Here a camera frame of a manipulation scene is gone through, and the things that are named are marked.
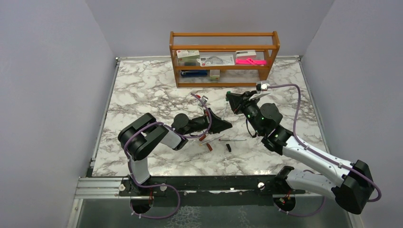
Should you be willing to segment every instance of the wooden shelf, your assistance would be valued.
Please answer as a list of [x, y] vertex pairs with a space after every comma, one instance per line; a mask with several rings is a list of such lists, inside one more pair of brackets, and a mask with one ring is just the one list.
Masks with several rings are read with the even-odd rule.
[[[271, 45], [194, 45], [194, 44], [175, 44], [175, 37], [271, 37]], [[175, 81], [177, 87], [254, 87], [256, 82], [266, 80], [269, 76], [271, 67], [280, 49], [280, 41], [277, 32], [246, 32], [246, 33], [174, 33], [171, 32], [169, 39], [169, 49], [171, 53], [173, 71], [175, 74]], [[194, 63], [178, 63], [176, 57], [177, 50], [199, 50], [204, 55], [211, 55], [211, 53], [219, 54], [234, 54], [238, 50], [255, 50], [257, 52], [256, 60], [266, 60], [266, 65], [233, 65], [233, 66], [200, 66], [198, 62]], [[226, 75], [220, 75], [220, 81], [209, 81], [204, 78], [203, 82], [197, 80], [182, 80], [180, 78], [181, 70], [257, 70], [258, 76], [249, 77], [250, 82], [234, 81], [227, 78]]]

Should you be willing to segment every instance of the metal rod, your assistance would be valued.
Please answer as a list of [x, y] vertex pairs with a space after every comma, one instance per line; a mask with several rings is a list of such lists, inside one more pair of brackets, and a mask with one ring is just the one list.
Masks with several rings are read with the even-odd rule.
[[205, 141], [205, 142], [203, 142], [203, 143], [200, 143], [199, 145], [202, 146], [202, 145], [204, 145], [204, 144], [206, 144], [206, 143], [209, 143], [209, 142], [211, 142], [211, 141], [214, 141], [214, 140], [216, 140], [216, 139], [218, 139], [218, 138], [221, 138], [221, 137], [223, 137], [223, 136], [224, 136], [224, 135], [217, 136], [217, 137], [212, 138], [212, 139], [210, 139], [210, 140], [207, 140], [207, 141]]
[[[281, 59], [281, 60], [298, 60], [298, 56], [277, 56], [276, 59]], [[118, 57], [118, 61], [127, 61], [127, 60], [149, 60], [149, 61], [171, 61], [171, 56], [138, 56], [138, 57], [133, 57], [133, 56], [127, 56], [127, 57]]]
[[225, 113], [227, 112], [227, 107], [228, 107], [228, 101], [227, 101], [227, 104], [225, 105], [224, 114], [222, 115], [222, 120], [224, 120], [224, 118], [225, 118]]
[[246, 139], [219, 139], [219, 141], [246, 141]]

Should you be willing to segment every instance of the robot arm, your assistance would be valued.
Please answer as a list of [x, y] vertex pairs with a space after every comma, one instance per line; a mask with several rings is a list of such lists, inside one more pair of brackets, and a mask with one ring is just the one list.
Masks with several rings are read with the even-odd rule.
[[235, 114], [244, 114], [261, 142], [270, 151], [300, 161], [322, 175], [284, 167], [279, 173], [287, 186], [285, 189], [307, 190], [334, 199], [345, 210], [360, 214], [374, 187], [353, 169], [372, 181], [369, 167], [358, 160], [355, 164], [350, 161], [330, 155], [295, 135], [280, 125], [282, 114], [275, 104], [263, 104], [260, 108], [259, 99], [268, 94], [267, 81], [258, 82], [257, 90], [243, 94], [227, 93], [226, 97]]
[[[217, 117], [210, 108], [208, 110], [211, 115], [211, 126], [208, 133], [220, 133], [232, 128], [231, 123]], [[184, 134], [203, 131], [208, 128], [209, 123], [210, 118], [207, 112], [203, 116], [193, 119], [189, 119], [186, 114], [178, 114], [171, 127], [157, 122], [155, 117], [146, 113], [124, 128], [117, 137], [122, 148], [134, 134], [138, 133], [127, 147], [132, 159], [130, 168], [136, 182], [142, 184], [150, 178], [147, 156], [159, 143], [165, 144], [173, 150], [180, 150], [188, 142]]]

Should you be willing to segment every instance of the box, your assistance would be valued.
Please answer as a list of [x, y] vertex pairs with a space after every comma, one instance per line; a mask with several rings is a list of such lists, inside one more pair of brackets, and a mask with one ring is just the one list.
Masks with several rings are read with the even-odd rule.
[[210, 80], [219, 80], [220, 70], [210, 70]]
[[200, 58], [198, 50], [177, 50], [176, 56], [178, 57], [178, 63], [196, 62]]

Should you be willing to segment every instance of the pen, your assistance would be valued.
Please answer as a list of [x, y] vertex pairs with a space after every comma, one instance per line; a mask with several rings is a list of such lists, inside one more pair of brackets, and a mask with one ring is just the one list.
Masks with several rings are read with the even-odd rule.
[[217, 137], [215, 137], [215, 138], [212, 138], [212, 139], [210, 139], [210, 140], [207, 140], [207, 141], [205, 141], [205, 142], [203, 142], [203, 143], [200, 143], [199, 145], [201, 146], [201, 145], [204, 145], [204, 144], [206, 144], [206, 143], [209, 143], [209, 142], [211, 142], [211, 141], [213, 141], [213, 140], [216, 140], [216, 139], [218, 139], [218, 138], [221, 138], [221, 137], [223, 137], [224, 135], [220, 135], [220, 136], [217, 136]]
[[219, 139], [219, 141], [246, 141], [246, 139]]

